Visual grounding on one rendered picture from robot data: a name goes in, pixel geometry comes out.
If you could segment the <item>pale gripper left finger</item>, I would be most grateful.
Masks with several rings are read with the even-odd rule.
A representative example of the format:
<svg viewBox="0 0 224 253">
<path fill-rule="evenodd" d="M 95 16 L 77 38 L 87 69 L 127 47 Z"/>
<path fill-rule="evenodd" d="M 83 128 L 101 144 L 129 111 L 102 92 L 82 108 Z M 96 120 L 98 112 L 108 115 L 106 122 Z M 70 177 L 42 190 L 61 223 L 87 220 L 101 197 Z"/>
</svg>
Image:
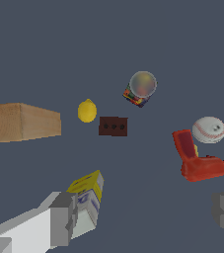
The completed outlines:
<svg viewBox="0 0 224 253">
<path fill-rule="evenodd" d="M 0 224 L 0 253 L 46 253 L 68 246 L 77 213 L 75 193 L 52 192 L 38 208 Z"/>
</svg>

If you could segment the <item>red power drill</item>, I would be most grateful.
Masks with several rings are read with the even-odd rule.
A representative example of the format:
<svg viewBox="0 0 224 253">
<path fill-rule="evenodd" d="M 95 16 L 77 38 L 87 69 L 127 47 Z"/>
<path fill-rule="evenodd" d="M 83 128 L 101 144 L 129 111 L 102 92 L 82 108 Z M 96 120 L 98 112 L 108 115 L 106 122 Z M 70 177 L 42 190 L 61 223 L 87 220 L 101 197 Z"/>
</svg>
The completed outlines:
<svg viewBox="0 0 224 253">
<path fill-rule="evenodd" d="M 173 138 L 183 161 L 182 175 L 188 181 L 197 182 L 224 175 L 224 160 L 209 155 L 197 156 L 189 129 L 174 131 Z"/>
</svg>

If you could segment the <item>yellow and white box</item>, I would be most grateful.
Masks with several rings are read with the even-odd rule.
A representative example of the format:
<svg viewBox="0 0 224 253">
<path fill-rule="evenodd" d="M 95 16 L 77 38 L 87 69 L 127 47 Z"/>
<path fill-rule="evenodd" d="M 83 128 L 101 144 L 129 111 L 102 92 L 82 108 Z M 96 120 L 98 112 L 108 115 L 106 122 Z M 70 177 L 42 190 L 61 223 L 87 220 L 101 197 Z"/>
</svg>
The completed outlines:
<svg viewBox="0 0 224 253">
<path fill-rule="evenodd" d="M 75 180 L 68 188 L 69 193 L 78 194 L 78 218 L 72 238 L 77 238 L 97 226 L 104 178 L 99 170 Z"/>
</svg>

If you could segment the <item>white baseball with red stitching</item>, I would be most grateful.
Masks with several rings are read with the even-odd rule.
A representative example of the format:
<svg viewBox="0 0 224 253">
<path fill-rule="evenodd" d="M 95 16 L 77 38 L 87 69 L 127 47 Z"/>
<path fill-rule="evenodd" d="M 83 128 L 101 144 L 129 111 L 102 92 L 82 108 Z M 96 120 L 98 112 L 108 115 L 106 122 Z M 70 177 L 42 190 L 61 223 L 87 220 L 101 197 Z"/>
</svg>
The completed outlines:
<svg viewBox="0 0 224 253">
<path fill-rule="evenodd" d="M 217 143 L 224 138 L 224 123 L 215 117 L 203 117 L 192 126 L 192 135 L 205 144 Z"/>
</svg>

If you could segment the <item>wooden block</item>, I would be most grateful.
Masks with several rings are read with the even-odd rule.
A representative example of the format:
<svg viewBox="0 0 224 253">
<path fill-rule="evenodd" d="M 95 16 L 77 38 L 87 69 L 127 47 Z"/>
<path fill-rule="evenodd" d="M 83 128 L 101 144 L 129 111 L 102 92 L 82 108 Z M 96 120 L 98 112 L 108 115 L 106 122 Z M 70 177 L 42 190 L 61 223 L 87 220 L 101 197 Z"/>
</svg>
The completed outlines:
<svg viewBox="0 0 224 253">
<path fill-rule="evenodd" d="M 60 114 L 24 103 L 0 104 L 0 142 L 61 135 Z"/>
</svg>

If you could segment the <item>yellow lemon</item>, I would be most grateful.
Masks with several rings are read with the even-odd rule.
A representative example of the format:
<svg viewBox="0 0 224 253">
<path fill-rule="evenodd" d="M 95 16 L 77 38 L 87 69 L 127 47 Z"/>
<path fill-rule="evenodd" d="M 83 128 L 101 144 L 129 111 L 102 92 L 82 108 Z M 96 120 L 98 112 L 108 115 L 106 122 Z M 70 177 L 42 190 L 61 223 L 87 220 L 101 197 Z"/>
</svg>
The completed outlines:
<svg viewBox="0 0 224 253">
<path fill-rule="evenodd" d="M 79 105 L 78 118 L 83 123 L 92 122 L 96 118 L 96 115 L 97 115 L 97 107 L 90 99 L 87 99 L 86 101 L 82 102 Z"/>
</svg>

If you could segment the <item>dark brown holed brick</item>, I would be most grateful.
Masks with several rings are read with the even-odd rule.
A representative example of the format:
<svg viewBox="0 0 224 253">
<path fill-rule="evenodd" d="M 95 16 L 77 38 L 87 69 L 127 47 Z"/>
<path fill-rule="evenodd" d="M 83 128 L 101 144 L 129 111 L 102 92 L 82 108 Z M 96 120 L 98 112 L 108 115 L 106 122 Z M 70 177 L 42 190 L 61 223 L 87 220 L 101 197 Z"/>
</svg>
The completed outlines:
<svg viewBox="0 0 224 253">
<path fill-rule="evenodd" d="M 127 118 L 100 117 L 99 135 L 127 136 Z"/>
</svg>

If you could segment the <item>colourful jar with clear lid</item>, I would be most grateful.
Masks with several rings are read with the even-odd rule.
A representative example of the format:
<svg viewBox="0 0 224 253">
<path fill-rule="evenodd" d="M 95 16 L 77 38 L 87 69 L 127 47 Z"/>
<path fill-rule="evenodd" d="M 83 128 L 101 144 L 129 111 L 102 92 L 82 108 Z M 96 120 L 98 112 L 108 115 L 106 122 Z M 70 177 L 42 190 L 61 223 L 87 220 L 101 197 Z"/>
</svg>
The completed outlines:
<svg viewBox="0 0 224 253">
<path fill-rule="evenodd" d="M 158 82 L 148 71 L 138 71 L 131 78 L 122 96 L 138 108 L 142 108 L 155 93 Z"/>
</svg>

